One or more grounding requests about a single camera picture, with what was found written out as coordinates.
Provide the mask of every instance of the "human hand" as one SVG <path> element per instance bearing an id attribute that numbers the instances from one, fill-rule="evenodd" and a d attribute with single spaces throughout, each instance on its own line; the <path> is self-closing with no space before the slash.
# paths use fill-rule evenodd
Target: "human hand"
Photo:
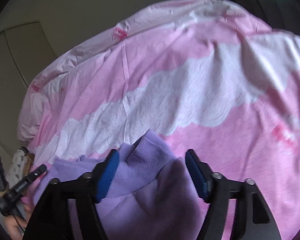
<path id="1" fill-rule="evenodd" d="M 31 216 L 31 209 L 28 205 L 24 204 L 24 208 L 26 211 L 26 220 L 23 220 L 22 218 L 18 217 L 18 216 L 7 216 L 4 218 L 4 224 L 6 226 L 7 232 L 10 235 L 10 238 L 12 240 L 22 240 L 23 235 L 20 233 L 19 231 L 19 225 L 23 228 L 26 229 L 26 226 L 28 224 L 28 221 L 30 219 Z"/>

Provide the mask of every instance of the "pink and white bed sheet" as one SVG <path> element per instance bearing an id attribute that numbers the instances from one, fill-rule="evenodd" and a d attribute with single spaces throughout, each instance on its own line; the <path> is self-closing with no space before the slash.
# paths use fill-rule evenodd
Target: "pink and white bed sheet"
<path id="1" fill-rule="evenodd" d="M 148 129 L 177 156 L 193 148 L 229 179 L 255 179 L 282 239 L 298 232 L 300 37 L 225 0 L 154 4 L 43 70 L 18 122 L 35 166 L 100 158 Z"/>

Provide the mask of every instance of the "purple garment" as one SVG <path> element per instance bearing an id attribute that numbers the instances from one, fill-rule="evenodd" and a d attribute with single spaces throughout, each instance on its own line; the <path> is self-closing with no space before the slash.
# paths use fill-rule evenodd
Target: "purple garment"
<path id="1" fill-rule="evenodd" d="M 96 208 L 109 240 L 196 239 L 203 223 L 198 196 L 186 166 L 155 133 L 123 144 L 107 197 Z M 77 179 L 101 160 L 56 159 L 34 194 L 37 203 L 52 178 Z M 75 239 L 82 239 L 74 201 L 69 201 Z"/>

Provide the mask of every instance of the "black cable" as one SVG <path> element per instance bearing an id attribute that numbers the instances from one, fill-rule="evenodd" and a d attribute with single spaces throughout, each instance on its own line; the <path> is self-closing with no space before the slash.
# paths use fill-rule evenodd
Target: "black cable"
<path id="1" fill-rule="evenodd" d="M 25 230 L 24 230 L 23 227 L 19 224 L 19 222 L 18 222 L 17 218 L 15 217 L 15 215 L 12 214 L 12 216 L 14 217 L 14 219 L 15 219 L 15 221 L 17 222 L 19 228 L 22 230 L 22 233 L 24 234 L 24 233 L 25 233 Z"/>

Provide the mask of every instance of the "metal bolt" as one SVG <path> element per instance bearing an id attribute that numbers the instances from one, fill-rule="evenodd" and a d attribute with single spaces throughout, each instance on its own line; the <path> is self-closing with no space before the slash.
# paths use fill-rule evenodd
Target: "metal bolt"
<path id="1" fill-rule="evenodd" d="M 57 183 L 59 183 L 60 182 L 60 180 L 58 179 L 58 178 L 53 178 L 52 180 L 50 180 L 50 184 L 57 184 Z"/>
<path id="2" fill-rule="evenodd" d="M 212 173 L 212 177 L 214 177 L 215 179 L 221 179 L 222 178 L 222 174 L 219 172 L 214 172 Z"/>
<path id="3" fill-rule="evenodd" d="M 92 178 L 92 172 L 85 172 L 84 174 L 82 174 L 82 177 L 84 179 L 90 179 Z"/>
<path id="4" fill-rule="evenodd" d="M 246 183 L 249 185 L 254 185 L 256 182 L 254 181 L 254 179 L 246 179 Z"/>

